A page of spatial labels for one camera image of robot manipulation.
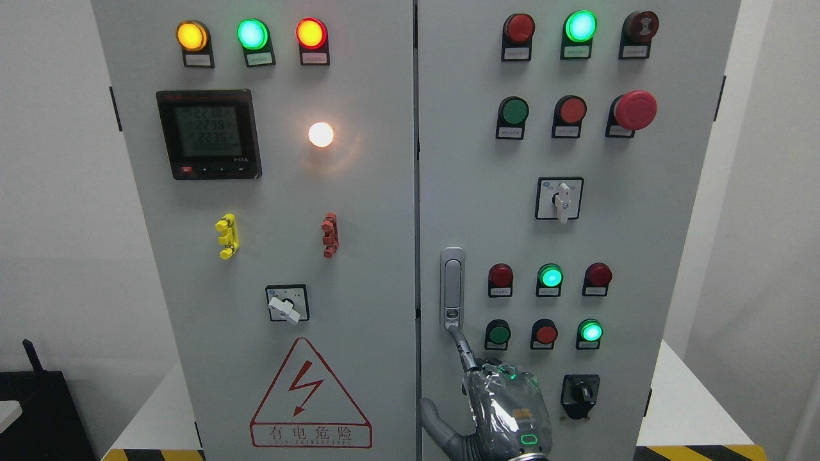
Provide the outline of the grey robot hand plastic wrapped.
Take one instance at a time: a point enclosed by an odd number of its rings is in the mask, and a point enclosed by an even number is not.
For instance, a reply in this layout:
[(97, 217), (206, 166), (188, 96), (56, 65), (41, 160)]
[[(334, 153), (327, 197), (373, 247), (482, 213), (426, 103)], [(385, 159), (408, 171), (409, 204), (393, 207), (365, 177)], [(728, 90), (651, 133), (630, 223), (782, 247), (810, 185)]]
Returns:
[(495, 359), (476, 359), (460, 328), (448, 332), (459, 350), (475, 432), (456, 432), (432, 400), (421, 398), (425, 432), (451, 460), (546, 460), (552, 427), (537, 377)]

